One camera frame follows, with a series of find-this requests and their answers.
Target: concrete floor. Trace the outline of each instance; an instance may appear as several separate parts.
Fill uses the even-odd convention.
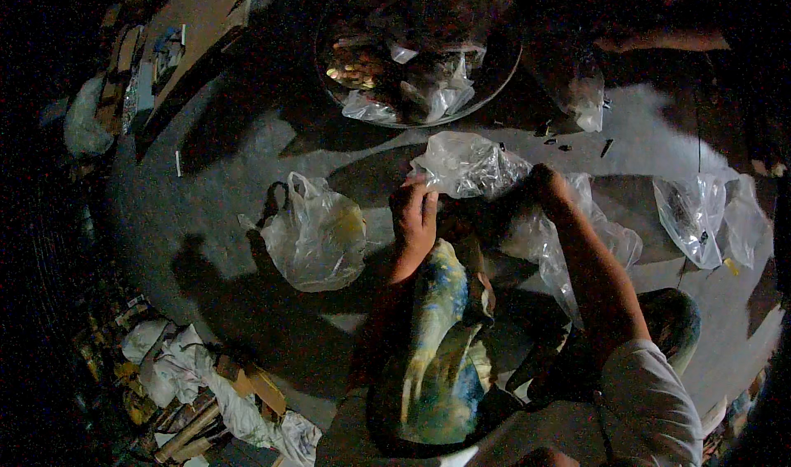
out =
[[[120,139],[108,199],[124,257],[153,303],[178,323],[193,322],[207,340],[253,354],[276,375],[289,406],[323,430],[342,395],[353,331],[377,283],[370,268],[392,241],[387,197],[428,136],[446,129],[474,131],[530,162],[594,176],[599,206],[645,244],[631,273],[638,291],[680,287],[700,304],[701,340],[683,381],[701,415],[723,395],[734,398],[766,363],[782,315],[774,308],[779,298],[771,272],[764,272],[771,236],[757,249],[756,270],[735,276],[726,267],[685,267],[653,199],[651,175],[746,171],[732,94],[702,82],[707,76],[700,54],[605,57],[613,104],[604,131],[556,136],[558,145],[573,147],[561,152],[532,134],[557,112],[524,68],[472,116],[441,128],[393,132],[340,116],[315,88],[304,58],[268,51],[265,38],[253,37],[265,48],[204,86],[140,163],[133,138]],[[296,72],[273,79],[267,68],[273,61],[281,76],[283,68]],[[615,143],[601,159],[606,139]],[[176,176],[176,150],[183,177]],[[262,240],[237,222],[239,213],[260,218],[267,189],[292,170],[327,177],[362,208],[371,242],[368,268],[346,289],[294,291],[272,267]],[[763,181],[758,187],[770,191]],[[520,264],[497,266],[495,287],[513,285]],[[517,282],[545,290],[537,274]]]

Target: white sleeve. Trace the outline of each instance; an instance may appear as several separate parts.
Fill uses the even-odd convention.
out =
[[[648,340],[617,348],[602,370],[603,415],[616,455],[649,452],[658,465],[700,465],[700,418],[665,355]]]

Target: wooden stick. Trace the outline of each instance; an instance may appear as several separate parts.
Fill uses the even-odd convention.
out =
[[[193,436],[206,427],[208,423],[212,422],[219,413],[220,404],[218,404],[215,400],[214,403],[203,412],[203,414],[195,417],[189,426],[182,429],[179,434],[172,437],[170,441],[166,442],[162,448],[159,449],[159,451],[154,453],[153,457],[161,464],[167,462],[173,456],[173,453],[177,452],[182,446],[186,445]]]

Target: hand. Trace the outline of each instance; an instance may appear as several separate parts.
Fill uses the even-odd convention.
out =
[[[648,39],[648,35],[621,35],[619,37],[601,37],[593,43],[605,52],[623,54],[630,50],[650,48]]]
[[[408,179],[390,195],[395,233],[395,267],[391,283],[405,280],[423,263],[437,241],[439,193],[427,192],[420,177]]]
[[[536,201],[550,219],[563,208],[568,208],[573,204],[566,179],[559,172],[543,163],[533,166],[530,171],[529,185]]]

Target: plastic bag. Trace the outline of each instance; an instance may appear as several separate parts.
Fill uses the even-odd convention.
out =
[[[101,155],[112,146],[112,135],[94,118],[102,86],[101,77],[85,81],[66,112],[63,140],[75,158]]]
[[[341,113],[344,117],[356,118],[360,121],[383,122],[395,124],[398,120],[396,111],[384,103],[369,98],[360,90],[349,91]]]
[[[444,131],[429,138],[426,153],[415,158],[412,167],[410,175],[425,175],[430,189],[456,199],[484,196],[492,201],[526,178],[532,165],[478,134]],[[593,202],[587,174],[568,174],[566,180],[575,203],[610,252],[627,268],[635,264],[642,253],[637,232],[607,220]],[[583,327],[558,231],[540,208],[512,221],[500,250],[538,264],[550,293],[572,321]]]
[[[418,52],[415,52],[414,50],[401,47],[401,45],[396,42],[388,43],[388,47],[390,48],[390,58],[399,64],[406,64],[418,54]]]
[[[552,35],[524,45],[524,60],[558,108],[587,133],[601,132],[604,76],[593,53]]]
[[[431,124],[444,115],[453,115],[475,96],[464,52],[446,57],[430,67],[411,67],[415,74],[409,81],[401,81],[402,96],[420,108],[416,117],[421,123]]]
[[[756,264],[756,246],[766,229],[769,219],[756,200],[756,181],[747,174],[739,176],[739,184],[728,206],[725,207],[728,225],[728,243],[733,258],[749,269]]]
[[[722,255],[715,237],[725,213],[725,182],[712,174],[685,181],[653,179],[659,221],[690,261],[700,269],[715,269]]]
[[[638,233],[607,220],[599,205],[593,201],[589,175],[567,174],[565,177],[575,205],[588,217],[602,243],[625,268],[635,264],[643,247]],[[538,264],[541,280],[560,307],[575,325],[584,327],[571,289],[569,269],[563,256],[558,231],[541,208],[534,207],[528,215],[514,219],[500,250],[509,256],[521,257]]]
[[[291,172],[288,185],[286,208],[261,231],[278,271],[302,292],[338,290],[355,281],[365,254],[360,207],[330,190],[324,178]]]
[[[532,165],[474,133],[443,131],[429,138],[426,153],[411,162],[410,175],[426,175],[432,190],[460,199],[493,200],[530,174]]]

